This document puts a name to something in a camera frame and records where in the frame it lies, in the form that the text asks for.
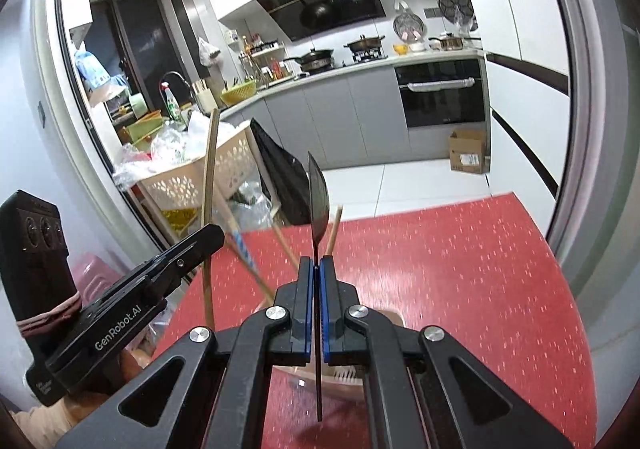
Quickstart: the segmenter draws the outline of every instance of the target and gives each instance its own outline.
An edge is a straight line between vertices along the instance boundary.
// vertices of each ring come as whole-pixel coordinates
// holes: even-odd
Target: white wicker basket
[[[216,186],[228,200],[256,168],[247,139],[249,122],[243,122],[235,135],[216,149]],[[202,206],[205,158],[193,160],[177,168],[141,181],[163,211]]]

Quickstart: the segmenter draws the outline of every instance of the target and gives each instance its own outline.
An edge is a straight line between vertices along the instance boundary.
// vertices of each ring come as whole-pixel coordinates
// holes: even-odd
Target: speckled red surface
[[[294,252],[312,255],[308,227],[287,227]],[[277,287],[296,275],[271,231],[245,235],[260,272]],[[360,302],[394,310],[407,327],[439,324],[542,413],[577,449],[594,445],[596,402],[588,344],[558,264],[514,195],[342,224],[338,279]],[[261,296],[228,249],[214,256],[216,329],[239,325]],[[158,353],[204,324],[199,278]],[[274,371],[265,449],[369,446],[362,405],[315,397]]]

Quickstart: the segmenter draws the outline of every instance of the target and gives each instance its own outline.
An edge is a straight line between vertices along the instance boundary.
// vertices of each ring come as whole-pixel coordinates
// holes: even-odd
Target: white bag
[[[198,36],[198,50],[200,52],[200,62],[207,68],[213,66],[216,57],[220,54],[220,49]]]

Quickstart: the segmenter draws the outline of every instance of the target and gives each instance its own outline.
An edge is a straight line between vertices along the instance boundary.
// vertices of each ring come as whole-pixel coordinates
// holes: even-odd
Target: stainless steel pot
[[[462,38],[457,38],[450,32],[442,38],[429,38],[431,39],[439,41],[443,50],[462,50],[463,48]]]
[[[286,57],[284,61],[295,61],[303,72],[314,73],[317,70],[333,67],[333,49],[316,50],[312,48],[308,54],[301,57]]]
[[[382,46],[383,39],[385,39],[385,36],[365,38],[364,34],[361,34],[358,41],[353,41],[349,44],[346,44],[344,47],[349,48],[354,54],[356,52],[368,52],[372,48],[380,48]]]

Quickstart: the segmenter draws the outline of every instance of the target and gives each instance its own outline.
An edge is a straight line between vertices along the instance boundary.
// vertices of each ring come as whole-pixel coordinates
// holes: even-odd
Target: oven
[[[408,128],[484,122],[484,92],[477,59],[396,67]]]

